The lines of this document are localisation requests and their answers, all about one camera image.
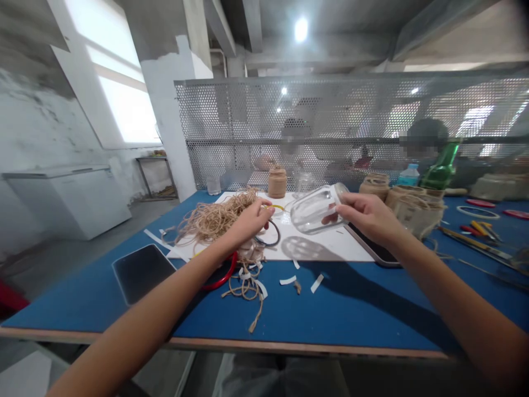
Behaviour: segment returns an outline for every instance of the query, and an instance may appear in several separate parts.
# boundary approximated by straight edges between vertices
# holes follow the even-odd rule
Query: black smartphone
[[[112,268],[125,303],[129,306],[134,305],[176,271],[169,259],[154,244],[119,258],[112,264]]]
[[[375,262],[383,267],[402,267],[398,260],[385,249],[383,246],[378,245],[368,239],[364,234],[358,230],[358,228],[349,222],[346,226],[346,230],[360,243],[364,249],[375,259]]]

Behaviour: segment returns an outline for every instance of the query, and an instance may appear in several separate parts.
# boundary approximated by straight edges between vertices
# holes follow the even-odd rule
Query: metal mesh panel
[[[299,170],[318,184],[342,181],[351,189],[374,170],[396,180],[414,159],[408,129],[426,118],[464,139],[458,174],[473,172],[458,178],[460,185],[484,172],[512,171],[515,159],[517,171],[527,167],[520,160],[528,154],[526,75],[381,73],[193,80],[175,87],[199,189],[210,175],[220,176],[225,189],[266,187],[272,161],[287,169],[289,190]],[[418,140],[431,159],[436,139],[429,133]]]

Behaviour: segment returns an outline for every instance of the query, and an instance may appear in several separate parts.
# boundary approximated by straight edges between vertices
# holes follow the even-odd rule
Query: hand
[[[239,219],[226,232],[226,236],[235,240],[238,245],[255,237],[276,211],[274,207],[263,208],[263,205],[272,205],[272,203],[264,198],[258,198],[242,212]]]
[[[336,212],[377,244],[390,248],[413,237],[377,196],[344,193],[340,198],[344,204]]]

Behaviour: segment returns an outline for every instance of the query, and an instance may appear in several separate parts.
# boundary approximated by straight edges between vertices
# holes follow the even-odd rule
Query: blue work table
[[[159,229],[178,225],[198,202],[214,202],[217,196],[203,191],[147,226]],[[446,198],[444,227],[459,231],[462,224],[479,220],[456,211],[463,198]],[[493,209],[501,218],[490,221],[513,254],[529,242],[529,222],[506,216],[505,209],[529,211],[527,202],[505,202]],[[529,285],[512,269],[444,236],[435,230],[431,238],[439,252],[463,259],[489,272]],[[138,232],[99,260],[70,275],[30,306],[5,321],[0,336],[37,341],[90,343],[126,310],[111,264],[153,241]],[[172,260],[176,267],[183,261]],[[175,325],[168,344],[178,348],[245,350],[292,354],[385,355],[446,358],[462,354],[461,348],[414,281],[403,269],[384,269],[369,262],[269,261],[259,280],[268,289],[262,315],[253,334],[248,328],[259,309],[258,300],[200,293]],[[448,266],[483,298],[518,326],[529,331],[529,292],[503,283],[457,260]],[[310,286],[325,276],[316,293]],[[303,290],[281,286],[279,279],[296,275]]]

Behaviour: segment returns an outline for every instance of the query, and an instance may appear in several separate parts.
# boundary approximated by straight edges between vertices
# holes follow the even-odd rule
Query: ceiling beam
[[[435,40],[499,0],[434,0],[401,30],[393,61],[403,61],[411,50]]]
[[[225,56],[235,58],[237,56],[235,40],[231,34],[230,25],[226,20],[226,14],[224,14],[220,0],[204,0],[204,12]]]
[[[261,29],[261,6],[259,0],[242,0],[244,16],[250,36],[250,46],[253,53],[263,51],[263,31]]]
[[[350,34],[311,36],[303,43],[279,37],[263,39],[262,53],[246,53],[248,69],[277,67],[353,67],[387,59],[391,35]]]

